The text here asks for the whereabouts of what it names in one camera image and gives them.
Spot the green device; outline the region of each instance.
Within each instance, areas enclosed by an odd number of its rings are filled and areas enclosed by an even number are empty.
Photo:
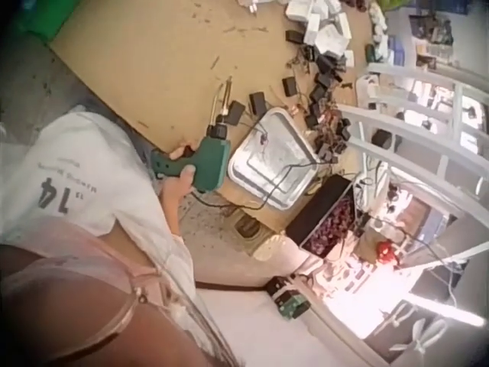
[[[193,186],[200,192],[213,191],[224,182],[230,150],[229,141],[206,136],[196,152],[175,161],[159,151],[153,151],[151,167],[155,174],[178,177],[182,169],[191,164],[196,168]]]
[[[221,112],[215,117],[215,107],[223,84],[219,86],[212,102],[211,118],[207,126],[206,136],[200,142],[197,151],[186,148],[183,156],[175,161],[159,151],[151,153],[151,168],[156,175],[164,174],[170,177],[178,177],[182,169],[191,164],[196,168],[193,186],[198,191],[205,193],[221,187],[231,151],[231,145],[226,139],[228,128],[225,124],[231,85],[232,78],[229,77],[225,83]]]

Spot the person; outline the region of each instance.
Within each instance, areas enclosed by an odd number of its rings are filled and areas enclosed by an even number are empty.
[[[2,316],[12,338],[41,365],[241,365],[198,298],[180,234],[196,169],[160,183],[144,164],[147,146],[131,139],[79,110],[44,128],[20,161],[2,159]]]

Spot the silver tray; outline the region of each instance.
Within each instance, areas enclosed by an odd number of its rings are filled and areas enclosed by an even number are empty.
[[[267,142],[263,142],[266,133]],[[318,171],[319,159],[285,109],[270,109],[233,154],[228,175],[271,206],[289,209]],[[293,167],[291,164],[308,165]]]

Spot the cardboard sheet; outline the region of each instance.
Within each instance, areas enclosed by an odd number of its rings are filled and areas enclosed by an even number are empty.
[[[368,13],[345,10],[353,38],[348,48],[355,52],[355,69],[348,69],[345,82],[354,82],[366,66],[371,23]],[[83,0],[51,47],[133,128],[170,151],[182,140],[205,134],[212,97],[230,75],[232,99],[245,105],[248,95],[259,91],[274,106],[294,104],[283,95],[281,80],[293,75],[286,63],[297,47],[285,41],[284,33],[300,25],[283,13],[281,5],[270,3],[261,5],[255,17],[235,0]],[[311,91],[314,73],[296,72],[304,93]],[[354,90],[337,88],[335,97],[338,103],[356,105]],[[302,119],[297,124],[305,130]],[[235,150],[249,127],[228,130]],[[358,169],[357,155],[347,154],[345,171]],[[232,203],[259,204],[228,179],[219,192]],[[270,207],[247,212],[279,232],[303,201],[287,212]]]

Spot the hand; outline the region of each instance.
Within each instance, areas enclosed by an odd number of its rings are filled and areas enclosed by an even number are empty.
[[[194,143],[182,143],[176,150],[172,151],[169,155],[171,160],[176,160],[182,157],[185,147],[190,146],[193,151],[199,147],[199,142]],[[179,177],[167,177],[164,179],[161,192],[160,201],[162,204],[180,204],[180,201],[192,191],[193,178],[195,176],[196,168],[192,165],[185,166],[180,173]]]

